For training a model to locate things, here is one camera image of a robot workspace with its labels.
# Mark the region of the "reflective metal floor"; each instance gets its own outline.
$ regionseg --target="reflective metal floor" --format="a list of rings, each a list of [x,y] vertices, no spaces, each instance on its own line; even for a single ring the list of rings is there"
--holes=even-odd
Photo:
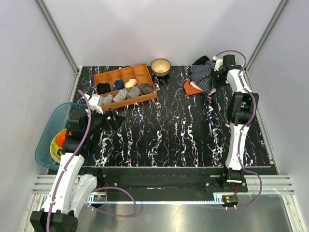
[[[240,205],[249,203],[239,197]],[[104,205],[102,210],[131,214],[133,205]],[[119,218],[84,208],[78,232],[291,232],[280,196],[262,195],[251,207],[240,210],[209,209],[202,205],[138,205],[134,218]]]

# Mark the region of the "blue plastic tub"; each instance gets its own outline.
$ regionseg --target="blue plastic tub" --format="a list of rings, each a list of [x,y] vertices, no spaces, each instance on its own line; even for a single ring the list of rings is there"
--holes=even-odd
[[[69,102],[58,106],[54,110],[35,150],[35,160],[40,165],[49,169],[58,170],[59,164],[50,155],[50,143],[62,129],[68,127],[70,113],[78,108],[86,109],[87,105]]]

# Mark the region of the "gray wall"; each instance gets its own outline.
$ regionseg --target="gray wall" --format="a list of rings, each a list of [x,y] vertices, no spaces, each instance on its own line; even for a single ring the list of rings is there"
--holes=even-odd
[[[34,0],[0,0],[0,231],[20,231],[37,174],[34,152],[74,74]]]
[[[290,1],[250,77],[283,174],[292,179],[309,228],[309,1]]]
[[[80,66],[150,64],[155,58],[188,65],[227,49],[250,57],[280,2],[44,1]]]

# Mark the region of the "striped shirt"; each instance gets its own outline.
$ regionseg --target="striped shirt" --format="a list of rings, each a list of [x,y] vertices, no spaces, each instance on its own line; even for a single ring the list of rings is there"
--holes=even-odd
[[[200,87],[205,93],[209,94],[211,87],[211,71],[214,69],[216,63],[207,61],[206,64],[198,64],[190,66],[190,79]]]

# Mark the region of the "yellow bowl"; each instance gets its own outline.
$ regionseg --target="yellow bowl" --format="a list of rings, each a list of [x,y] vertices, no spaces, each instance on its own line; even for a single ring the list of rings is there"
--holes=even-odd
[[[151,63],[151,69],[157,76],[165,76],[170,71],[170,62],[166,59],[155,59]]]

